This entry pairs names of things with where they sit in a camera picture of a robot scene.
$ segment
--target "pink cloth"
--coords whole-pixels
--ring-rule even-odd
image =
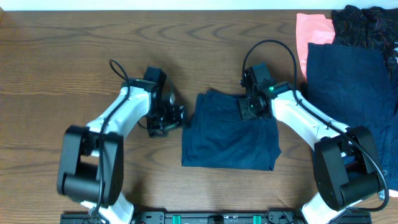
[[[297,13],[297,53],[305,81],[307,81],[308,43],[331,44],[334,38],[335,28],[331,19],[326,19],[325,15]]]

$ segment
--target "folded cloth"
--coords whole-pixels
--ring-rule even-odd
[[[190,126],[182,134],[182,165],[274,170],[280,154],[276,120],[241,121],[235,97],[199,94]]]
[[[328,116],[373,135],[390,189],[398,190],[398,97],[378,50],[308,45],[308,100]]]
[[[326,19],[325,15],[321,14],[297,13],[297,53],[304,79],[307,79],[308,43],[331,44],[334,38],[335,29],[331,19]]]
[[[398,9],[346,6],[331,12],[336,38],[333,44],[376,49],[384,56],[390,79],[398,68]]]

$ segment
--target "clothing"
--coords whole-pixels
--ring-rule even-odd
[[[383,54],[384,63],[392,79],[398,67],[398,9],[381,7],[358,9],[346,6],[332,11],[336,37],[333,44],[376,49]]]
[[[367,127],[389,187],[398,190],[398,96],[378,50],[308,45],[308,100],[333,119]]]
[[[236,98],[199,94],[195,114],[182,133],[182,165],[274,170],[280,154],[275,118],[241,121]]]
[[[297,53],[304,79],[307,79],[308,43],[331,44],[334,38],[335,29],[331,19],[326,19],[325,15],[297,13]]]

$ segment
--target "dark blue fabric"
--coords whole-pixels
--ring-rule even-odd
[[[390,189],[398,190],[398,94],[377,50],[308,45],[308,100],[337,121],[367,127]]]
[[[241,121],[236,98],[199,94],[195,114],[182,133],[182,165],[274,170],[280,154],[276,120]]]

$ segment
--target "wooden table surface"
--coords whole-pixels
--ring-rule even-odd
[[[0,222],[57,223],[64,211],[84,210],[57,194],[63,134],[84,126],[118,95],[119,60],[129,76],[155,65],[171,77],[194,110],[209,88],[243,93],[243,57],[263,39],[296,54],[299,11],[7,12],[0,25]],[[300,11],[323,13],[330,11]],[[265,61],[279,81],[292,81],[280,46],[259,47],[249,65]],[[124,143],[123,193],[137,205],[169,211],[298,208],[316,193],[310,147],[278,123],[282,154],[273,172],[181,166],[181,133],[149,139],[135,127]],[[373,197],[362,206],[375,207]],[[372,214],[397,223],[398,199]]]

